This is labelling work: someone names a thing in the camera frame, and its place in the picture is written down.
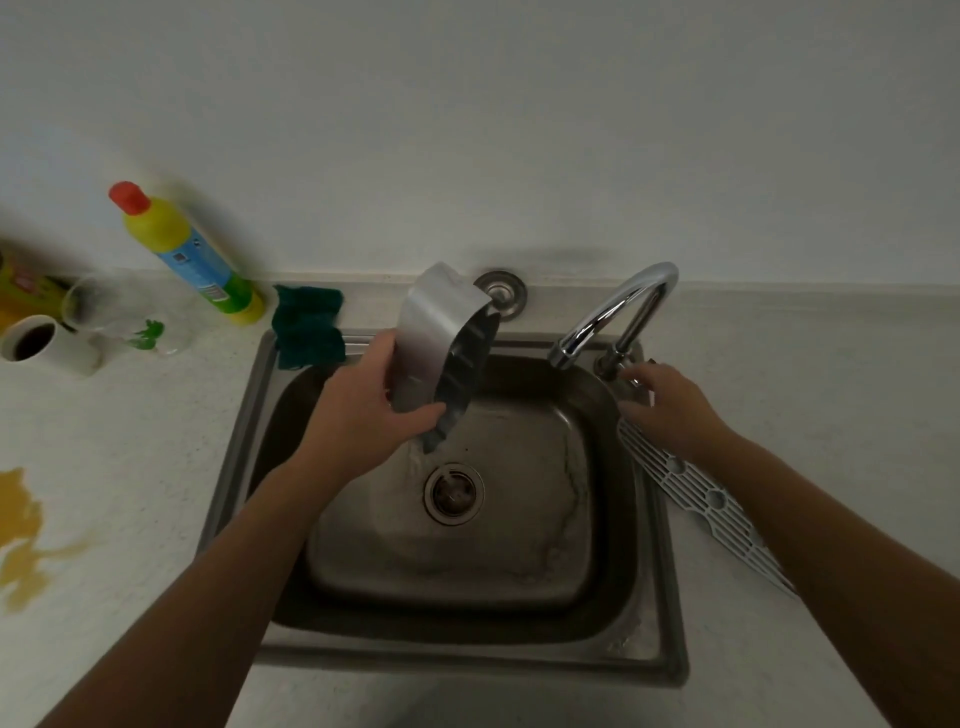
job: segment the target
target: faucet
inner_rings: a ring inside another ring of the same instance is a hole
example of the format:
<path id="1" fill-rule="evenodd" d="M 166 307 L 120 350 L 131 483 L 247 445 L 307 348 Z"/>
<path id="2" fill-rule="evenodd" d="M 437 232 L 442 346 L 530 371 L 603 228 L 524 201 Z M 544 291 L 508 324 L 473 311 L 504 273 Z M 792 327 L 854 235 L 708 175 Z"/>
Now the faucet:
<path id="1" fill-rule="evenodd" d="M 657 263 L 625 280 L 566 336 L 557 340 L 547 356 L 547 361 L 557 369 L 572 367 L 584 346 L 595 334 L 612 321 L 624 307 L 646 294 L 634 319 L 620 334 L 620 338 L 613 342 L 606 353 L 596 361 L 596 375 L 605 381 L 612 381 L 616 378 L 617 371 L 623 368 L 623 362 L 630 354 L 630 347 L 660 308 L 660 304 L 670 295 L 679 277 L 680 271 L 673 263 Z"/>

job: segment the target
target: yellow stain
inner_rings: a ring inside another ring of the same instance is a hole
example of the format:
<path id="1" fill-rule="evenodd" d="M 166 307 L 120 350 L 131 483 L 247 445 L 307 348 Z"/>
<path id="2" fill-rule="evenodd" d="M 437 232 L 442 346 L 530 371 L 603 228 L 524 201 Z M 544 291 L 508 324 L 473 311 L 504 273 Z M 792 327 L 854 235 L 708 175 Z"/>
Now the yellow stain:
<path id="1" fill-rule="evenodd" d="M 7 613 L 21 612 L 50 584 L 43 559 L 69 559 L 93 546 L 91 536 L 61 548 L 37 548 L 43 508 L 23 484 L 23 468 L 0 472 L 0 549 L 14 544 L 0 562 L 0 592 Z"/>

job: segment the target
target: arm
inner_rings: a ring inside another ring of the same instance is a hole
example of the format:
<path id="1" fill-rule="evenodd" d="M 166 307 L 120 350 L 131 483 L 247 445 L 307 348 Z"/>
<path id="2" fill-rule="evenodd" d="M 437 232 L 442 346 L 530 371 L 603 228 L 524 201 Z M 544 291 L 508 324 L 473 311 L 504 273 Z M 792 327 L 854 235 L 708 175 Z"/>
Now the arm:
<path id="1" fill-rule="evenodd" d="M 621 402 L 654 444 L 723 483 L 884 716 L 942 726 L 960 716 L 960 581 L 901 546 L 720 420 L 672 367 L 623 373 L 654 405 Z"/>
<path id="2" fill-rule="evenodd" d="M 226 724 L 321 511 L 444 411 L 442 404 L 405 415 L 391 410 L 384 379 L 393 351 L 393 333 L 384 331 L 359 364 L 330 378 L 294 456 L 40 728 Z"/>

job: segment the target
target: green sponge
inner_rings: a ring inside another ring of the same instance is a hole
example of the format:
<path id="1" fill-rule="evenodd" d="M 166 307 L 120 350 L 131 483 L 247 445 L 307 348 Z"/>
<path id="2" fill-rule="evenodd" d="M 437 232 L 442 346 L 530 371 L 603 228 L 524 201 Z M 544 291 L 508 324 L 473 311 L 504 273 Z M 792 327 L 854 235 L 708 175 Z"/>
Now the green sponge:
<path id="1" fill-rule="evenodd" d="M 279 296 L 271 326 L 276 334 L 280 369 L 301 369 L 347 360 L 344 337 L 333 322 L 344 304 L 336 288 L 275 285 Z"/>

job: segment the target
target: stainless steel bowl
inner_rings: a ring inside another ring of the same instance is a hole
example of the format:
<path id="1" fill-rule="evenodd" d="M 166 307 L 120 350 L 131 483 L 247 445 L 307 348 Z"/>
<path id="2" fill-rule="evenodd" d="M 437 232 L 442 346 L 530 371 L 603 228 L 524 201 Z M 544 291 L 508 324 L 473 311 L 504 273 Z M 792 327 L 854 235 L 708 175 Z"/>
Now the stainless steel bowl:
<path id="1" fill-rule="evenodd" d="M 397 412 L 446 403 L 437 426 L 420 436 L 424 452 L 436 449 L 467 411 L 499 326 L 490 296 L 446 263 L 414 282 L 396 325 L 391 388 Z"/>

